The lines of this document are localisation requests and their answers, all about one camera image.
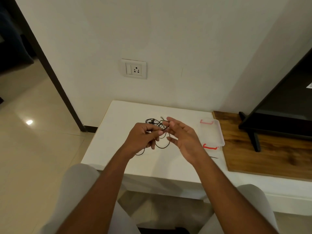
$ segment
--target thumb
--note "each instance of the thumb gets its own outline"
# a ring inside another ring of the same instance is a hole
[[[155,138],[161,136],[162,134],[163,134],[162,130],[156,130],[156,131],[153,131],[153,132],[147,134],[146,137],[148,138],[149,141],[151,141],[152,139],[155,139]]]
[[[178,124],[174,123],[173,121],[169,122],[169,128],[175,132],[174,136],[177,138],[179,138],[179,136],[185,132]]]

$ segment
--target person's left hand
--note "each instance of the person's left hand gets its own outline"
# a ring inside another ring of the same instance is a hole
[[[136,123],[129,132],[123,148],[132,158],[144,148],[152,147],[155,149],[156,141],[159,141],[159,136],[162,134],[163,131],[158,126],[149,123]]]

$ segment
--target transparent plastic box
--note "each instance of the transparent plastic box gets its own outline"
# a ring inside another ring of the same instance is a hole
[[[220,122],[213,118],[200,120],[198,137],[205,149],[216,150],[225,145]]]

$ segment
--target white wall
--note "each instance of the white wall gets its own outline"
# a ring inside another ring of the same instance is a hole
[[[312,0],[16,1],[89,126],[113,99],[248,113],[312,47]]]

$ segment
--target white table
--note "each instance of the white table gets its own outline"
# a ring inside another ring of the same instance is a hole
[[[136,122],[145,122],[148,118],[160,120],[161,116],[176,118],[195,131],[202,118],[213,118],[209,112],[112,101],[81,162],[103,170]],[[312,182],[229,172],[221,149],[207,152],[218,157],[213,158],[214,162],[235,186],[253,184],[262,189],[274,211],[312,215]],[[122,187],[131,191],[207,200],[194,168],[173,144],[165,149],[148,148],[141,156],[131,159]]]

